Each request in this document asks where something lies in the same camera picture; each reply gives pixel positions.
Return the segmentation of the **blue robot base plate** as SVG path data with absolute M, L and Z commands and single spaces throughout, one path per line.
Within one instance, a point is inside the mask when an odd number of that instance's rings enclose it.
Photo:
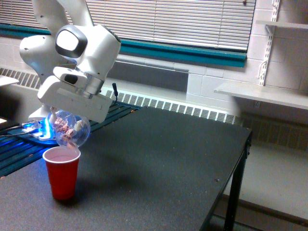
M 3 137 L 21 138 L 44 145 L 58 144 L 53 137 L 51 128 L 43 124 L 23 124 L 7 128 L 3 132 L 1 135 Z

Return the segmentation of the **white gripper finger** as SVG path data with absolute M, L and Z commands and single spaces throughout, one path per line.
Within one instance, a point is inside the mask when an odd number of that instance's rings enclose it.
M 74 130 L 75 130 L 75 131 L 80 131 L 80 130 L 82 130 L 83 125 L 84 125 L 83 120 L 78 120 L 78 121 L 75 123 L 75 125 L 74 125 Z

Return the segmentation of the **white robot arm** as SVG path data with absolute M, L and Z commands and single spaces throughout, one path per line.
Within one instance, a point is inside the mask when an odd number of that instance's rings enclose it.
M 120 38 L 95 25 L 84 0 L 35 0 L 36 20 L 49 35 L 34 35 L 20 43 L 20 56 L 41 81 L 41 107 L 29 120 L 44 120 L 60 109 L 101 123 L 112 100 L 101 88 L 121 47 Z

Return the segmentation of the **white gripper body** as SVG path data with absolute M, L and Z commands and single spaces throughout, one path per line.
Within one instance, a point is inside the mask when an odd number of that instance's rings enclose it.
M 57 66 L 41 85 L 38 99 L 74 115 L 103 122 L 112 104 L 112 99 L 100 94 L 103 84 L 96 76 Z

